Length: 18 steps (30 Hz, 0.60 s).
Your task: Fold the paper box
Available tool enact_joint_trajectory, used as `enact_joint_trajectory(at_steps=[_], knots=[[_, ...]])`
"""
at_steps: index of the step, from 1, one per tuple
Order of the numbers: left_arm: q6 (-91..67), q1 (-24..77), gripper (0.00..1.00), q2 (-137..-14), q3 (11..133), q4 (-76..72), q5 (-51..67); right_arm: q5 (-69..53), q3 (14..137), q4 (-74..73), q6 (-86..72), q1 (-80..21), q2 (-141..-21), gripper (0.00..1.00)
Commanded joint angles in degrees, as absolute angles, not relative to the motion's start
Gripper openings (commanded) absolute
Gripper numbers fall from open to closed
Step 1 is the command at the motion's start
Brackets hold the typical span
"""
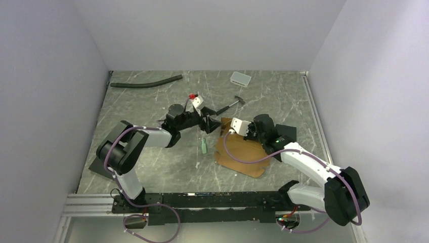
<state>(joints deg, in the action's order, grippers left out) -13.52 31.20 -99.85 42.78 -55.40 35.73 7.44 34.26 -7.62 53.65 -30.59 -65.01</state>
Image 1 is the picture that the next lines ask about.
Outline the brown cardboard box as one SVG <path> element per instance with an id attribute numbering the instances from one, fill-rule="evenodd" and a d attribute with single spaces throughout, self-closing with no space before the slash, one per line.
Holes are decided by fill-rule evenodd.
<path id="1" fill-rule="evenodd" d="M 227 117 L 221 118 L 222 125 L 220 137 L 216 143 L 216 151 L 214 153 L 215 161 L 221 166 L 226 167 L 230 170 L 234 170 L 247 176 L 257 178 L 264 173 L 265 168 L 270 166 L 270 159 L 266 159 L 262 162 L 255 164 L 244 164 L 235 161 L 231 157 L 229 157 L 223 145 L 223 136 L 231 128 L 231 120 L 231 118 Z M 258 160 L 267 156 L 260 144 L 250 140 L 243 140 L 241 136 L 236 134 L 228 136 L 227 149 L 235 158 L 247 162 Z"/>

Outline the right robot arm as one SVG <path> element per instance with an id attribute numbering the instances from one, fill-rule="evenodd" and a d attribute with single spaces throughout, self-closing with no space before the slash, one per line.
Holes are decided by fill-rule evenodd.
<path id="1" fill-rule="evenodd" d="M 362 212 L 370 201 L 357 170 L 332 165 L 305 150 L 296 140 L 295 127 L 275 124 L 268 114 L 257 115 L 253 121 L 235 118 L 232 128 L 244 140 L 258 142 L 268 158 L 298 169 L 317 184 L 287 184 L 279 195 L 281 208 L 305 205 L 325 212 L 340 226 L 362 224 Z"/>

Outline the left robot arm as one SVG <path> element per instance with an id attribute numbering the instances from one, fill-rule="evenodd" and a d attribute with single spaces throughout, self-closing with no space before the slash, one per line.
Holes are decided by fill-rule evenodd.
<path id="1" fill-rule="evenodd" d="M 207 107 L 186 111 L 181 104 L 173 104 L 157 128 L 138 127 L 122 120 L 98 146 L 95 160 L 117 183 L 126 197 L 125 206 L 134 213 L 140 212 L 146 203 L 146 191 L 135 165 L 144 147 L 173 147 L 181 138 L 180 131 L 193 126 L 209 134 L 221 125 L 212 119 L 221 113 Z"/>

